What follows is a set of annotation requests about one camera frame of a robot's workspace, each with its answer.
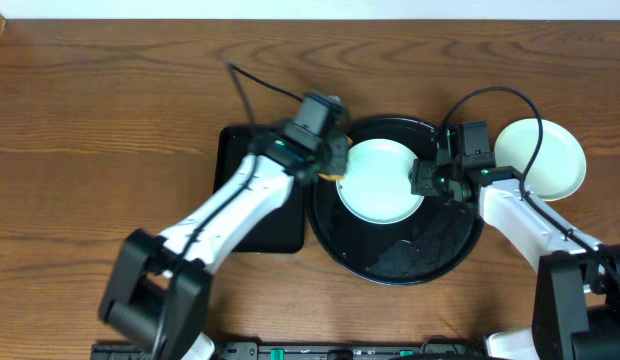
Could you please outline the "yellow sponge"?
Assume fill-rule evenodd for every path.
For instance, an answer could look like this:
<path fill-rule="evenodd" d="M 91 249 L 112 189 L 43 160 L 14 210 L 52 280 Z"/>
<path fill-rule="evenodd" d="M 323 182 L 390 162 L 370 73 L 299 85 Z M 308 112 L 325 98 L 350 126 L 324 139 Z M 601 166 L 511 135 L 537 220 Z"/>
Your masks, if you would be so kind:
<path fill-rule="evenodd" d="M 327 156 L 318 176 L 326 181 L 338 181 L 347 171 L 348 151 L 352 140 L 346 135 L 336 135 L 327 141 Z"/>

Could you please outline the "light green plate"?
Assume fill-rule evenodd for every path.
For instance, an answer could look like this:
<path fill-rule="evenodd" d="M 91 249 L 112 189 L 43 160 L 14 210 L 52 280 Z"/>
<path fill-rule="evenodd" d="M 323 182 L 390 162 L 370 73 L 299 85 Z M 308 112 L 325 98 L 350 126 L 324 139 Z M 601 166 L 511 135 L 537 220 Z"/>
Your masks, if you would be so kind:
<path fill-rule="evenodd" d="M 526 178 L 526 185 L 544 201 L 557 201 L 576 192 L 587 170 L 585 153 L 577 139 L 564 127 L 542 121 L 539 153 Z M 536 118 L 508 125 L 495 142 L 496 164 L 523 172 L 538 141 Z"/>
<path fill-rule="evenodd" d="M 409 179 L 417 156 L 389 139 L 370 139 L 348 151 L 347 171 L 336 182 L 342 204 L 368 223 L 389 225 L 407 219 L 424 197 L 413 195 Z"/>

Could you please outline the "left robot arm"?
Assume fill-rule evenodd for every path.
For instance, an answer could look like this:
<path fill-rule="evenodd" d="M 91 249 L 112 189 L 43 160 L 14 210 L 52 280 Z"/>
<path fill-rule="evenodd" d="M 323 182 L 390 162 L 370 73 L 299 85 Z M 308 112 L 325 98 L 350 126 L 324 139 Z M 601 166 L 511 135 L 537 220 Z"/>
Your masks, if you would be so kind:
<path fill-rule="evenodd" d="M 208 359 L 204 335 L 215 272 L 244 237 L 281 208 L 296 183 L 344 175 L 350 139 L 337 127 L 289 120 L 257 130 L 235 173 L 180 222 L 124 240 L 99 319 L 153 359 Z"/>

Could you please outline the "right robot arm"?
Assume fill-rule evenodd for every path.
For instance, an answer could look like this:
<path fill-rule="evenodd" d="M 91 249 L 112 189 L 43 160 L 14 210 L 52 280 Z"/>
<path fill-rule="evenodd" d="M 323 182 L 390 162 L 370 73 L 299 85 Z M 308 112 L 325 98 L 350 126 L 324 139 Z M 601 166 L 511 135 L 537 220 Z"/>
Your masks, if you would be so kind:
<path fill-rule="evenodd" d="M 581 232 L 533 193 L 524 173 L 497 166 L 484 132 L 459 126 L 432 140 L 435 158 L 412 163 L 412 193 L 473 209 L 537 274 L 531 325 L 488 336 L 488 355 L 620 359 L 620 245 Z"/>

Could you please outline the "round black tray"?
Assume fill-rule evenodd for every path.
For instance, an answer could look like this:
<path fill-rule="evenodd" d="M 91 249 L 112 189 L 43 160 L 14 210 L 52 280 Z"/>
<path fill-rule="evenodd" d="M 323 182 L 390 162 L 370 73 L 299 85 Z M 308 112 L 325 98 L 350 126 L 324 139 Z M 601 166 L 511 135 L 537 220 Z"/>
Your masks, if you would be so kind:
<path fill-rule="evenodd" d="M 325 251 L 344 268 L 372 282 L 416 285 L 452 271 L 474 249 L 484 227 L 476 211 L 427 197 L 394 224 L 366 222 L 346 209 L 337 184 L 320 180 L 305 191 L 306 211 Z"/>

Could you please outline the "rectangular black tray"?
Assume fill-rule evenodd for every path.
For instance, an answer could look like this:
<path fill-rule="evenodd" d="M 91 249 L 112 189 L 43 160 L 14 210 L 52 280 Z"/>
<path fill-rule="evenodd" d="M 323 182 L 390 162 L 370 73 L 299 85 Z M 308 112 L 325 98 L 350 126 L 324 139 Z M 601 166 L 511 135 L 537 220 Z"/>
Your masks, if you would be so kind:
<path fill-rule="evenodd" d="M 213 191 L 219 190 L 239 168 L 248 153 L 251 132 L 247 125 L 221 130 Z M 305 235 L 303 188 L 294 184 L 288 200 L 264 217 L 233 249 L 241 253 L 293 254 L 302 249 Z"/>

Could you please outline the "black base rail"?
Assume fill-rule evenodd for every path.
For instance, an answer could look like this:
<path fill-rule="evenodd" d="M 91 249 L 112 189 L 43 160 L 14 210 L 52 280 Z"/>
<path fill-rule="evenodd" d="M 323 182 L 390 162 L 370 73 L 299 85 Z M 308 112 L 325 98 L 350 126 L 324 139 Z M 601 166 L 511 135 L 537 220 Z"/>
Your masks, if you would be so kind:
<path fill-rule="evenodd" d="M 253 342 L 219 343 L 211 360 L 387 360 L 487 359 L 485 351 L 463 344 L 429 343 L 425 346 L 259 345 Z"/>

